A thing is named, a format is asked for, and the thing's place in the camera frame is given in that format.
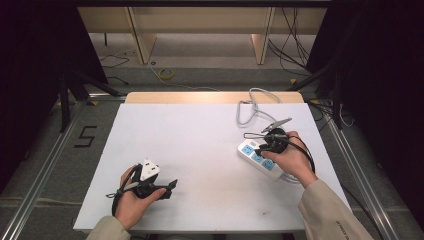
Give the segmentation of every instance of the sleeve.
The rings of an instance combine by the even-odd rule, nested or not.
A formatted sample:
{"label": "sleeve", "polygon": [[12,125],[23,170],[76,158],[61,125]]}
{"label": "sleeve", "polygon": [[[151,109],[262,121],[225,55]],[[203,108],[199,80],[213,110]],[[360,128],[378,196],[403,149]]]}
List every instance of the sleeve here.
{"label": "sleeve", "polygon": [[319,179],[305,189],[299,210],[308,239],[373,239],[336,193]]}
{"label": "sleeve", "polygon": [[87,240],[114,239],[129,240],[131,235],[124,229],[122,224],[112,216],[103,217],[90,232]]}

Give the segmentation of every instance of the power strip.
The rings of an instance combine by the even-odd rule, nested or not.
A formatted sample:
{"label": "power strip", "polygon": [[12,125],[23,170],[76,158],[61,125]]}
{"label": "power strip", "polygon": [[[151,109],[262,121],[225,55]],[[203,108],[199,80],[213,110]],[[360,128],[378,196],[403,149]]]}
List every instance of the power strip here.
{"label": "power strip", "polygon": [[237,153],[259,171],[276,181],[284,173],[283,170],[272,160],[258,156],[255,148],[259,148],[259,143],[252,139],[246,139],[239,145]]}

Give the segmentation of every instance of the left hand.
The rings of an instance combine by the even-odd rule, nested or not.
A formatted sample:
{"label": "left hand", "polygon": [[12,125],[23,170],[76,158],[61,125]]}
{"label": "left hand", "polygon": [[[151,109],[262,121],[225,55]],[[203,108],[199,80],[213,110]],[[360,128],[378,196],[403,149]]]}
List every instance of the left hand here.
{"label": "left hand", "polygon": [[[128,176],[128,174],[134,167],[135,166],[128,168],[128,170],[121,176],[120,185],[123,184],[125,178]],[[116,219],[121,222],[121,224],[127,231],[130,230],[143,217],[147,207],[149,207],[150,204],[158,200],[165,192],[166,189],[161,188],[154,191],[147,198],[140,199],[135,195],[133,191],[126,191],[119,200],[118,206],[116,208]]]}

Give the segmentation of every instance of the white table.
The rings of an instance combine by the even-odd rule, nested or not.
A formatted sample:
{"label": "white table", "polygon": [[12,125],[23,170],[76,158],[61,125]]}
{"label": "white table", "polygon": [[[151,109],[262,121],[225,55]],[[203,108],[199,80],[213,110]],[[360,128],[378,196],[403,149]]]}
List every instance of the white table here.
{"label": "white table", "polygon": [[[304,103],[260,104],[308,145],[316,172],[346,203],[319,132]],[[272,181],[237,155],[245,132],[269,125],[256,117],[246,128],[235,121],[236,104],[123,104],[116,116],[91,186],[74,225],[89,232],[111,214],[121,174],[148,157],[161,167],[156,184],[178,179],[171,199],[152,204],[133,231],[149,233],[255,233],[303,230],[297,208],[300,184]],[[251,106],[242,106],[242,118]]]}

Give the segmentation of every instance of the gray floor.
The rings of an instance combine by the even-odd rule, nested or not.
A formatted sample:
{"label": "gray floor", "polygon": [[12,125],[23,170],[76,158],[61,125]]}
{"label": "gray floor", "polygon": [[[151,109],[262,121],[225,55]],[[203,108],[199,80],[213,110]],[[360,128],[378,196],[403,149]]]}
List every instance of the gray floor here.
{"label": "gray floor", "polygon": [[[275,42],[282,42],[284,36],[273,36]],[[130,59],[118,68],[105,68],[107,76],[119,77],[129,82],[124,85],[116,79],[110,79],[110,85],[121,91],[194,91],[205,89],[187,89],[165,85],[153,74],[154,70],[172,68],[175,77],[167,84],[178,84],[189,87],[213,87],[222,91],[247,91],[252,87],[261,87],[270,91],[285,90],[290,86],[290,79],[301,80],[303,77],[288,73],[281,69],[277,57],[268,52],[265,65],[255,63],[252,44],[246,35],[164,35],[159,36],[151,62],[155,65],[140,65],[131,50],[132,40],[128,35],[109,35],[109,46],[103,45],[103,35],[92,35],[96,51],[100,57],[115,55]],[[305,36],[306,48],[313,43],[313,36]],[[293,45],[288,48],[291,55],[296,56]],[[102,61],[104,65],[119,63],[118,59]],[[285,65],[293,71],[303,72],[293,65]],[[314,96],[316,83],[301,90],[305,99]],[[100,92],[87,86],[90,92]],[[84,106],[74,130],[65,144],[63,152],[55,164],[46,182],[40,199],[32,210],[20,233],[19,239],[84,239],[85,235],[74,231],[73,223],[89,187],[94,171],[100,159],[103,147],[113,125],[114,117],[122,101],[96,100],[94,104]],[[316,118],[320,112],[311,108]],[[49,156],[52,146],[59,137],[60,106],[52,109],[51,115],[30,149],[28,159],[21,163],[11,182],[0,198],[0,227],[6,229],[10,218],[16,212],[20,200],[25,197],[38,172]],[[343,154],[335,142],[329,125],[322,119],[316,122],[330,159],[340,182],[345,185],[364,204],[363,197],[357,187],[352,173],[346,164]],[[79,139],[84,126],[97,126],[86,134],[95,136],[90,148],[75,148],[77,144],[85,144],[87,140]],[[355,125],[344,127],[355,155],[363,167],[365,174],[377,194],[379,201],[393,223],[399,239],[424,239],[408,208],[393,188],[384,171],[378,168],[372,150],[369,148],[360,129]],[[358,203],[346,193],[353,213],[372,234],[379,239],[371,221],[366,217]],[[302,232],[295,234],[296,239],[305,239]],[[188,239],[210,239],[210,236],[191,235]],[[280,239],[273,235],[230,235],[228,239]]]}

